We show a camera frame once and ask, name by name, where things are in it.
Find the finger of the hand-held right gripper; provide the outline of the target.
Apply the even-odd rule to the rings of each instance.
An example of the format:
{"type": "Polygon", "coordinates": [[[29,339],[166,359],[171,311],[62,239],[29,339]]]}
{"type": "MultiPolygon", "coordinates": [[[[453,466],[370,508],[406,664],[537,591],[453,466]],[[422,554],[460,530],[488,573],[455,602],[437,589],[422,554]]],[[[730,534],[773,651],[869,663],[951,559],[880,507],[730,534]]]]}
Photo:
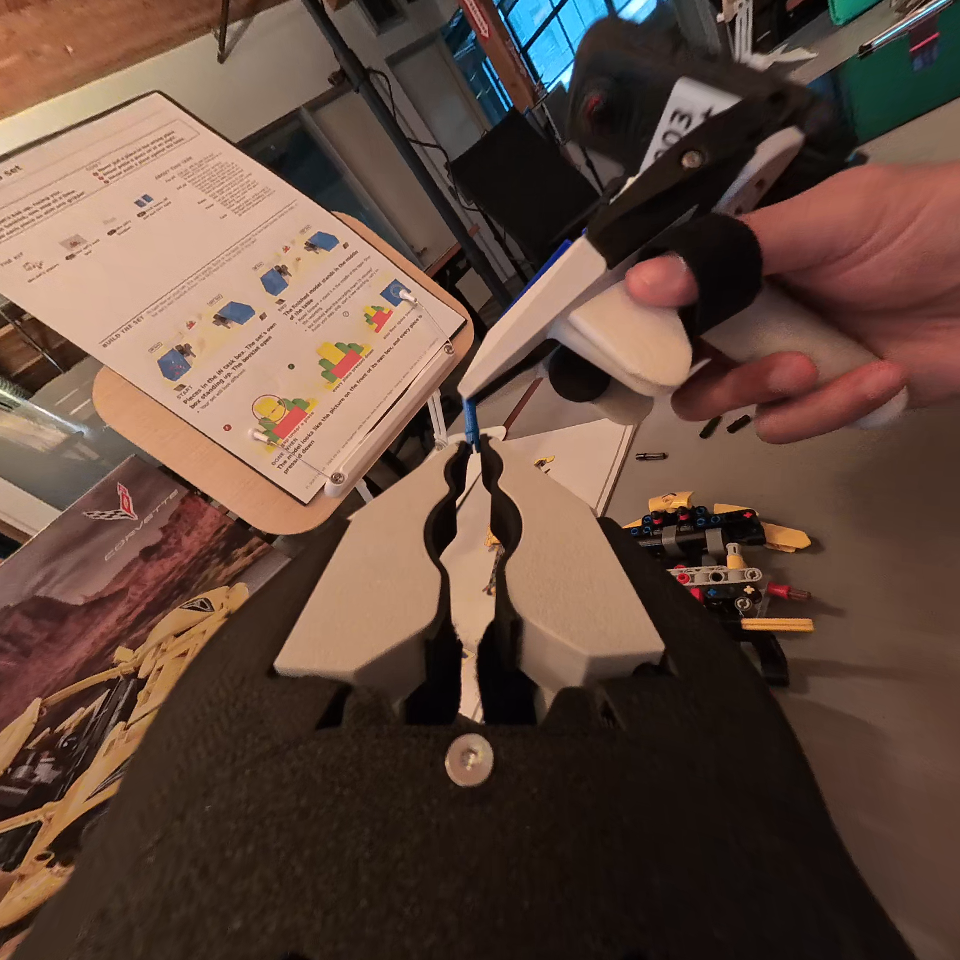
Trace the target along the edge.
{"type": "Polygon", "coordinates": [[[570,308],[579,305],[608,272],[606,270],[553,317],[547,316],[545,303],[534,307],[509,307],[494,326],[487,331],[476,354],[471,360],[458,391],[461,398],[475,398],[483,389],[505,375],[528,354],[546,340],[552,325],[565,316],[570,308]]]}

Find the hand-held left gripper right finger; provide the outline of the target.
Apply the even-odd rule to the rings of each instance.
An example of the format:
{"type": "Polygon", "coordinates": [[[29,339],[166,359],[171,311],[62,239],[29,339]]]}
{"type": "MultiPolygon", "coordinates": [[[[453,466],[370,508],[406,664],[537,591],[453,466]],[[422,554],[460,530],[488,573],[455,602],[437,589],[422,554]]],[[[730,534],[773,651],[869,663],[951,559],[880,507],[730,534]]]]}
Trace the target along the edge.
{"type": "Polygon", "coordinates": [[[504,441],[481,438],[480,454],[502,546],[478,665],[484,707],[659,666],[666,644],[591,507],[504,441]]]}

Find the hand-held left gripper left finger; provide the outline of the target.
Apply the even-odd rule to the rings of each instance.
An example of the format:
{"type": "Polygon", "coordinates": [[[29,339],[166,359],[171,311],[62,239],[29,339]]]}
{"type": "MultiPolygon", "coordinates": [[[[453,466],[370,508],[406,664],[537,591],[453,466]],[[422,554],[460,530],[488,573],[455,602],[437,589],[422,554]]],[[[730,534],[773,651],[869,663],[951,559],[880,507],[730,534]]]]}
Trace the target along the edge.
{"type": "Polygon", "coordinates": [[[463,647],[442,554],[471,448],[451,444],[349,520],[273,662],[284,677],[374,690],[402,712],[457,712],[463,647]]]}

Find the small black yellow toy subassembly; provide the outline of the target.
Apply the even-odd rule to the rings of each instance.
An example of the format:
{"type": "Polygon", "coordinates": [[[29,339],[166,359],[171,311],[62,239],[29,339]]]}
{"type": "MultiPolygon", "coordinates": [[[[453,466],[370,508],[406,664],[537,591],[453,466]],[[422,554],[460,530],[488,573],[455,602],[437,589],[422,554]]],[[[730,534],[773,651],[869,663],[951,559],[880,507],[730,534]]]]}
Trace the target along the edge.
{"type": "Polygon", "coordinates": [[[624,530],[636,545],[667,566],[723,564],[730,544],[782,553],[795,553],[812,544],[806,532],[762,520],[752,508],[697,505],[691,491],[651,498],[648,511],[624,530]]]}

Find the partly built yellow toy car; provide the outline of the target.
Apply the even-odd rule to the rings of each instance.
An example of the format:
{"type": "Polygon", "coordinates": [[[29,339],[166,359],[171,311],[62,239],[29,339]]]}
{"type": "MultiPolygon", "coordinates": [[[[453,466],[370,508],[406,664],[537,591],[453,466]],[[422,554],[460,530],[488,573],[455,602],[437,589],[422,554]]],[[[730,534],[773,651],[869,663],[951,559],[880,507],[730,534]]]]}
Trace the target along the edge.
{"type": "Polygon", "coordinates": [[[808,591],[771,582],[751,566],[687,566],[667,569],[708,612],[718,619],[741,649],[749,647],[759,673],[769,687],[786,689],[790,672],[780,634],[809,634],[813,620],[802,616],[771,616],[771,600],[805,603],[808,591]]]}

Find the grey desk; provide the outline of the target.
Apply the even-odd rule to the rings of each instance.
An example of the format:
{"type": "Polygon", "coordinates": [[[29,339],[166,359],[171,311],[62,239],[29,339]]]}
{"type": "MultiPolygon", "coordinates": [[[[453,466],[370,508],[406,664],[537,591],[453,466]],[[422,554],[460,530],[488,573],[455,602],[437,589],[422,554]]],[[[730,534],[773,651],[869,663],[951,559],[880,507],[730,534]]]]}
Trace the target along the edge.
{"type": "Polygon", "coordinates": [[[784,647],[778,691],[856,864],[918,958],[958,958],[958,396],[886,428],[791,445],[751,426],[678,419],[633,398],[641,418],[607,507],[637,519],[648,498],[750,506],[813,545],[757,550],[784,603],[814,619],[784,647]],[[665,451],[663,462],[635,454],[665,451]]]}

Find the person's right hand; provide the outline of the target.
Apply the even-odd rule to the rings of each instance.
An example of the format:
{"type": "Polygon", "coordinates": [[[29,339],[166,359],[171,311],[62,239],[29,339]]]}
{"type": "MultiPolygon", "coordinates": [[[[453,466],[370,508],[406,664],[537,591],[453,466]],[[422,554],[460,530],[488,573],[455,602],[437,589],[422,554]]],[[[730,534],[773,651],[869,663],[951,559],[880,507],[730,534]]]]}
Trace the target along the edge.
{"type": "Polygon", "coordinates": [[[748,406],[763,442],[790,444],[851,426],[906,390],[927,407],[959,391],[957,162],[869,163],[742,217],[764,275],[878,360],[815,388],[804,354],[734,364],[709,357],[674,392],[688,422],[748,406]]]}

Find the open instruction booklet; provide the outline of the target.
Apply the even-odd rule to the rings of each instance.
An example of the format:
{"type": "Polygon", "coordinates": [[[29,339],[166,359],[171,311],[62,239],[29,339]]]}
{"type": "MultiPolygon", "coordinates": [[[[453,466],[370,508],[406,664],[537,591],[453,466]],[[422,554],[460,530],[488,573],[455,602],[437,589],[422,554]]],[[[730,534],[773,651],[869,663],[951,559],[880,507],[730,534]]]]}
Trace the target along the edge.
{"type": "MultiPolygon", "coordinates": [[[[521,459],[580,498],[594,515],[604,514],[632,444],[635,428],[607,419],[507,439],[521,459]]],[[[496,572],[501,549],[489,527],[491,498],[482,481],[478,453],[469,457],[463,493],[457,499],[457,533],[441,554],[450,579],[451,618],[462,643],[460,714],[483,721],[476,656],[495,616],[496,572]]]]}

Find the toy car box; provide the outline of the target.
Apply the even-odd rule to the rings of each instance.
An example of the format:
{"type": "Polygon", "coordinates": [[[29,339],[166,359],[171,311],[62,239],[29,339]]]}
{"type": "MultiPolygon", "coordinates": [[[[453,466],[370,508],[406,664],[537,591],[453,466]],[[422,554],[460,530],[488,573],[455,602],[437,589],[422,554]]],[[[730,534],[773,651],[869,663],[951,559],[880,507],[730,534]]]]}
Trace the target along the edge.
{"type": "Polygon", "coordinates": [[[186,668],[288,562],[137,457],[3,560],[2,958],[73,874],[186,668]]]}

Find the green bin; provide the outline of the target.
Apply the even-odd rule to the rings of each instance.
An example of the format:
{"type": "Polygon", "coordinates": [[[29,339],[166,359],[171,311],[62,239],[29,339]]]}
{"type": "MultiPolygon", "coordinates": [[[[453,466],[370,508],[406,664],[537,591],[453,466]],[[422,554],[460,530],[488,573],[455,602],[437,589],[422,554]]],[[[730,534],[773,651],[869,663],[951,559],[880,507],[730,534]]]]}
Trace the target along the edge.
{"type": "Polygon", "coordinates": [[[959,96],[958,2],[932,2],[811,82],[863,146],[959,96]]]}

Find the printed instruction sheet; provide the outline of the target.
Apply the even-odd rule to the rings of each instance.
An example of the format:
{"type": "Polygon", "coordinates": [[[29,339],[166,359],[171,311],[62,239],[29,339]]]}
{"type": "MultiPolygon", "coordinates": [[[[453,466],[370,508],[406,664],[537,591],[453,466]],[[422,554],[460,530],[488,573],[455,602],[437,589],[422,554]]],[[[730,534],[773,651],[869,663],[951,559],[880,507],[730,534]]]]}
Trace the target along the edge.
{"type": "Polygon", "coordinates": [[[2,154],[2,294],[304,505],[470,325],[159,91],[2,154]]]}

